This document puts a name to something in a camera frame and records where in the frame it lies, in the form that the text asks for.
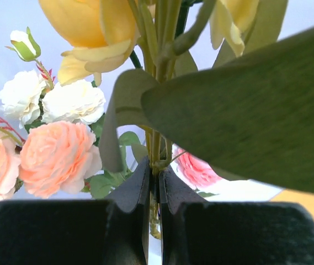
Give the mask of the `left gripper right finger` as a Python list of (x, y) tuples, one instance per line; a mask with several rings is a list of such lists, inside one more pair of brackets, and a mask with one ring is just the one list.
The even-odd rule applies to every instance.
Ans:
[(159, 174), (163, 264), (314, 264), (314, 220), (299, 204), (209, 202)]

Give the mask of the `pink rose stem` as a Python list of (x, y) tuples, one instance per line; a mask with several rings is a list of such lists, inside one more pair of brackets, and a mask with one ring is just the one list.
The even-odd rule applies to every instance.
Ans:
[(173, 170), (193, 191), (203, 198), (218, 195), (210, 191), (222, 178), (203, 160), (196, 158), (182, 148), (173, 146)]

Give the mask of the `peach and yellow flower stem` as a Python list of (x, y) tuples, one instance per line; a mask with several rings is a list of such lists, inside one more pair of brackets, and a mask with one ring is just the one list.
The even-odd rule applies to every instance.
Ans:
[(22, 142), (11, 131), (10, 126), (0, 126), (0, 201), (21, 187), (44, 199), (60, 190), (88, 192), (98, 199), (118, 186), (118, 180), (102, 167), (96, 135), (84, 124), (42, 124), (29, 129)]

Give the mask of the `white flower stem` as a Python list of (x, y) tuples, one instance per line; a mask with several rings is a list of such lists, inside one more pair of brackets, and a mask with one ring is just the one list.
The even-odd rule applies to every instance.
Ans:
[(29, 29), (13, 30), (10, 50), (24, 62), (34, 62), (36, 69), (20, 71), (0, 91), (0, 109), (5, 116), (18, 119), (19, 127), (30, 129), (57, 121), (90, 125), (104, 114), (103, 91), (85, 79), (69, 85), (56, 81), (39, 61), (41, 48)]

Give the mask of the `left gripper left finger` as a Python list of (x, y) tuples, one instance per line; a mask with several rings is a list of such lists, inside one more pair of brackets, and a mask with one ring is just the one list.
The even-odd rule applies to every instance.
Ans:
[(100, 200), (0, 202), (0, 264), (147, 264), (150, 163)]

